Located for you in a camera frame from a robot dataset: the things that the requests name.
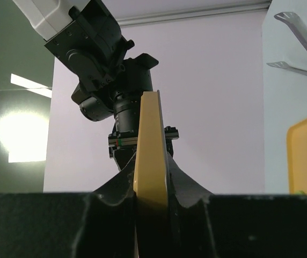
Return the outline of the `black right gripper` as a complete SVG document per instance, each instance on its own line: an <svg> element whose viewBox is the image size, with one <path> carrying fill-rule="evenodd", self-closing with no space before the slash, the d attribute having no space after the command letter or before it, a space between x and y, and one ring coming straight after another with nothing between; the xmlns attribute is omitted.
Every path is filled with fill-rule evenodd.
<svg viewBox="0 0 307 258"><path fill-rule="evenodd" d="M102 73L95 58L87 53L72 53L71 66L79 84L71 99L84 117L102 121L114 117L112 133L108 136L111 159L121 170L96 189L93 194L107 206L119 206L135 196L133 190L136 145L138 139L141 97L151 92L151 68L158 60L147 53L123 60L110 75ZM130 149L129 152L116 152Z"/></svg>

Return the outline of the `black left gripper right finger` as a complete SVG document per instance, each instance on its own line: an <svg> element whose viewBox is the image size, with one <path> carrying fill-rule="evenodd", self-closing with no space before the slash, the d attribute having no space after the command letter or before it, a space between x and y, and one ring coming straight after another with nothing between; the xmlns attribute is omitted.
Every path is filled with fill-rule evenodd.
<svg viewBox="0 0 307 258"><path fill-rule="evenodd" d="M307 257L307 195L171 202L172 257Z"/></svg>

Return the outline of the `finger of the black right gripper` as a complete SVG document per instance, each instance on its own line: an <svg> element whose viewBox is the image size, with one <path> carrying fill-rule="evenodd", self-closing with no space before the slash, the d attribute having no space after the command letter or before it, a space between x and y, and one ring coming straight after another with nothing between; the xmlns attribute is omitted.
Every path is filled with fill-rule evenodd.
<svg viewBox="0 0 307 258"><path fill-rule="evenodd" d="M214 195L182 171L171 155L167 156L169 176L167 192L169 198L176 198L182 207L191 207L201 198Z"/></svg>

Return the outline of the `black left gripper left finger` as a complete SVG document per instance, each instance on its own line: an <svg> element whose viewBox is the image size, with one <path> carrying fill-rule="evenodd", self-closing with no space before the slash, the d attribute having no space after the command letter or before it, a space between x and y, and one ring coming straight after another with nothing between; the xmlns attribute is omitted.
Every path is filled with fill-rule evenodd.
<svg viewBox="0 0 307 258"><path fill-rule="evenodd" d="M0 193L0 257L133 257L132 196Z"/></svg>

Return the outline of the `silver tin lid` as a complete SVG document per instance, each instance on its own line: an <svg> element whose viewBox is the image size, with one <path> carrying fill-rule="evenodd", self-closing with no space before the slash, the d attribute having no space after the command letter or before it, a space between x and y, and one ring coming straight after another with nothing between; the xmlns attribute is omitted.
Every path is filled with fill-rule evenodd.
<svg viewBox="0 0 307 258"><path fill-rule="evenodd" d="M136 233L140 257L169 255L167 152L158 91L141 97L135 160Z"/></svg>

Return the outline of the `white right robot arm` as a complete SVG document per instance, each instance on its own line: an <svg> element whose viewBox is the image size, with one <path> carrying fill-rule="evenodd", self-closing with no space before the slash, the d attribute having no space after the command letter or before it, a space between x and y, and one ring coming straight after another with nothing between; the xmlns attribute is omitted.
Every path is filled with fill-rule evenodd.
<svg viewBox="0 0 307 258"><path fill-rule="evenodd" d="M102 1L16 1L46 48L79 79L71 98L91 121L114 117L119 173L89 194L74 257L307 257L307 195L216 195L173 159L150 71Z"/></svg>

